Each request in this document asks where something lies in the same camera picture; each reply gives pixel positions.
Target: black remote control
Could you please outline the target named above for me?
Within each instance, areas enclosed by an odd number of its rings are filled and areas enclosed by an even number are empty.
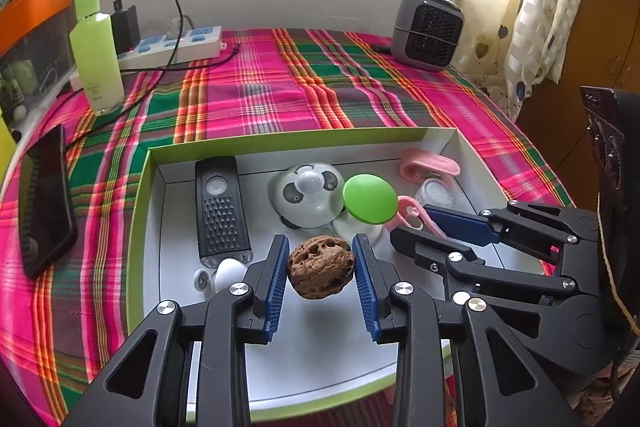
[[[196,163],[196,215],[198,251],[204,266],[217,269],[228,257],[242,263],[254,258],[234,156]]]

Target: power strip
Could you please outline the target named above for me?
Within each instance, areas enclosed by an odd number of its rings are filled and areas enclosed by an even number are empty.
[[[226,44],[221,40],[222,26],[198,28],[190,30],[180,39],[178,52],[174,64],[193,62],[204,58],[216,58],[220,51],[226,50]],[[144,39],[130,52],[118,55],[121,70],[150,70],[166,66],[174,51],[175,39],[166,35]],[[73,70],[70,77],[74,91],[82,89],[78,70]]]

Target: green round object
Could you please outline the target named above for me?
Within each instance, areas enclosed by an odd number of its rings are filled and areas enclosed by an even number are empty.
[[[368,225],[391,221],[398,211],[398,195],[394,188],[373,174],[349,178],[342,188],[342,199],[351,216]]]

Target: walnut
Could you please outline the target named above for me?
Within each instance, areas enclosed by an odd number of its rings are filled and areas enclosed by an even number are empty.
[[[353,278],[355,260],[349,243],[330,235],[305,241],[289,255],[291,285],[305,299],[340,293]]]

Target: plaid blanket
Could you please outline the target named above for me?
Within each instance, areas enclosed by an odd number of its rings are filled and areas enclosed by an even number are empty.
[[[68,151],[79,237],[36,281],[22,273],[18,172],[11,174],[0,205],[0,356],[48,425],[62,421],[126,336],[127,238],[149,147],[436,121],[460,129],[509,198],[571,204],[538,152],[482,92],[453,70],[420,71],[372,51],[388,39],[284,29],[226,32],[223,39],[226,54],[241,43],[228,63],[166,74],[126,118]],[[125,77],[126,103],[158,74]],[[110,118],[95,118],[83,95],[68,96],[44,120],[47,129],[64,124],[68,142]]]

